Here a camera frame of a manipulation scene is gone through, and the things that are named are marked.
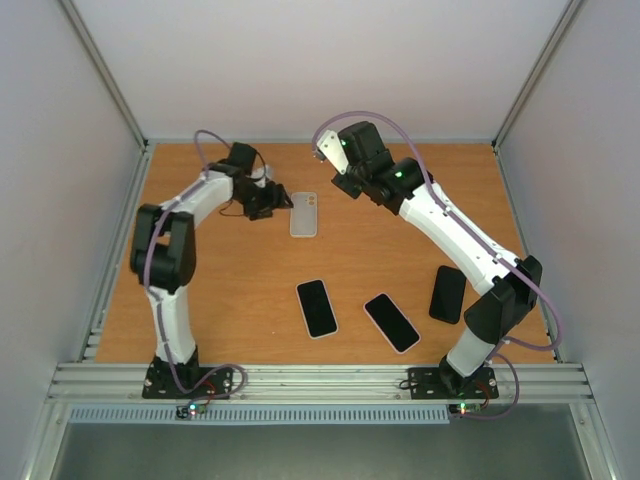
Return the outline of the white phone case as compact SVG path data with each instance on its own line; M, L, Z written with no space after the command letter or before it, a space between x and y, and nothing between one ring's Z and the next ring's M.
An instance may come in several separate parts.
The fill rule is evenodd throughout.
M291 195L290 235L293 238L313 238L318 231L318 199L315 192Z

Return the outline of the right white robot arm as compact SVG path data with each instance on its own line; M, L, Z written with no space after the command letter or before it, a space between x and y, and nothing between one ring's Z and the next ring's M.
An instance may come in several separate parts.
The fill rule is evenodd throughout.
M366 195L417 228L477 292L478 300L464 314L463 333L438 367L448 395L467 394L490 354L536 306L540 262L532 256L519 259L485 234L450 201L416 156L394 160L373 123L327 130L315 145L336 171L334 185L353 199Z

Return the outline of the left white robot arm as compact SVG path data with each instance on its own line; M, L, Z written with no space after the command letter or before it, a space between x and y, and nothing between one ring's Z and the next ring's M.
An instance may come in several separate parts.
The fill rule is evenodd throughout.
M144 204L136 213L129 268L145 290L156 333L143 387L148 399L227 399L248 381L238 365L200 365L188 305L188 285L197 266L196 229L233 202L251 221L293 206L262 155L239 142L229 146L225 158L204 161L196 180L177 196L159 205Z

